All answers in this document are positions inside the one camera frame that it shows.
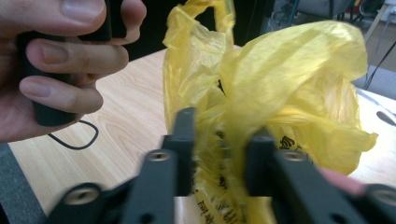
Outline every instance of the black metal bracket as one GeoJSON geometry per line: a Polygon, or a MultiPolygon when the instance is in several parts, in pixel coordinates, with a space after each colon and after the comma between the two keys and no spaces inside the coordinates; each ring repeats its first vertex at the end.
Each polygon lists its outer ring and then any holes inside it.
{"type": "Polygon", "coordinates": [[[362,196],[347,194],[301,151],[276,149],[265,130],[247,146],[245,179],[251,196],[272,197],[277,223],[396,223],[396,189],[370,185],[362,196]]]}
{"type": "Polygon", "coordinates": [[[181,110],[173,134],[146,155],[139,176],[113,190],[93,183],[70,189],[46,223],[173,224],[174,197],[191,193],[193,123],[194,109],[181,110]]]}

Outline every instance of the yellow plastic bag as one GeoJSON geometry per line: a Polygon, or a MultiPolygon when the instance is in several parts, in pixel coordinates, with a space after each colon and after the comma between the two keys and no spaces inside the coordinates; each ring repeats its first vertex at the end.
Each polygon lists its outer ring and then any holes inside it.
{"type": "Polygon", "coordinates": [[[361,32],[323,21],[233,46],[231,0],[190,0],[168,18],[163,65],[165,118],[196,114],[194,196],[203,223],[274,223],[264,199],[244,188],[245,145],[265,127],[278,147],[349,174],[376,134],[361,129],[350,84],[367,69],[361,32]],[[194,18],[215,9],[216,32],[194,18]]]}

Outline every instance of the finger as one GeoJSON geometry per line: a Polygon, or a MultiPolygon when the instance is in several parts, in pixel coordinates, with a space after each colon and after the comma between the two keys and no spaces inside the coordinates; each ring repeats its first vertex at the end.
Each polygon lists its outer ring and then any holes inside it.
{"type": "Polygon", "coordinates": [[[103,105],[95,88],[81,89],[49,77],[26,77],[20,91],[35,102],[70,113],[90,114],[103,105]]]}
{"type": "Polygon", "coordinates": [[[141,0],[123,0],[121,16],[127,30],[124,38],[114,38],[109,43],[126,45],[135,42],[140,36],[140,26],[147,15],[146,6],[141,0]]]}
{"type": "Polygon", "coordinates": [[[335,171],[324,168],[321,168],[320,172],[332,185],[336,186],[337,188],[342,189],[353,195],[364,194],[365,185],[363,185],[361,182],[345,175],[341,175],[335,171]]]}
{"type": "Polygon", "coordinates": [[[104,0],[0,1],[0,30],[12,37],[36,30],[49,35],[83,35],[97,30],[106,17],[104,0]]]}
{"type": "Polygon", "coordinates": [[[26,55],[33,66],[48,73],[111,74],[128,63],[128,52],[121,46],[60,43],[45,39],[30,42],[26,55]]]}

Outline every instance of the metal screw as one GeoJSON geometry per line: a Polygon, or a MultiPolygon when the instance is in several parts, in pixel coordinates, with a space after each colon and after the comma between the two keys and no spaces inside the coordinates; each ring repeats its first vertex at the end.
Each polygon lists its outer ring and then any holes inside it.
{"type": "Polygon", "coordinates": [[[374,192],[374,196],[382,203],[396,206],[396,192],[394,191],[379,189],[374,192]]]}
{"type": "Polygon", "coordinates": [[[288,161],[304,161],[305,160],[305,156],[303,156],[301,153],[298,153],[298,152],[285,152],[285,153],[283,153],[283,156],[288,161]]]}
{"type": "Polygon", "coordinates": [[[166,161],[170,158],[169,154],[165,152],[154,152],[148,157],[150,161],[166,161]]]}
{"type": "Polygon", "coordinates": [[[71,205],[85,204],[94,201],[99,197],[99,190],[94,188],[76,189],[64,199],[64,203],[71,205]]]}

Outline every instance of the screw hole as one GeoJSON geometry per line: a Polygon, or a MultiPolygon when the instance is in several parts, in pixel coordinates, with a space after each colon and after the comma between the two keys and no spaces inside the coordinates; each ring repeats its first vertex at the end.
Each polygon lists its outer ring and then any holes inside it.
{"type": "Polygon", "coordinates": [[[99,191],[97,189],[76,189],[65,197],[64,202],[69,205],[85,204],[94,201],[97,197],[99,197],[99,191]]]}
{"type": "Polygon", "coordinates": [[[331,214],[332,221],[337,224],[347,224],[347,220],[339,214],[331,214]]]}
{"type": "Polygon", "coordinates": [[[376,190],[374,196],[382,203],[387,203],[391,206],[396,206],[396,192],[391,190],[376,190]]]}
{"type": "Polygon", "coordinates": [[[152,214],[146,213],[140,217],[141,224],[149,224],[154,221],[154,216],[152,214]]]}
{"type": "Polygon", "coordinates": [[[169,154],[165,152],[154,152],[149,155],[148,159],[151,161],[166,161],[169,157],[169,154]]]}
{"type": "Polygon", "coordinates": [[[304,156],[299,152],[285,152],[283,156],[288,161],[303,161],[304,156]]]}

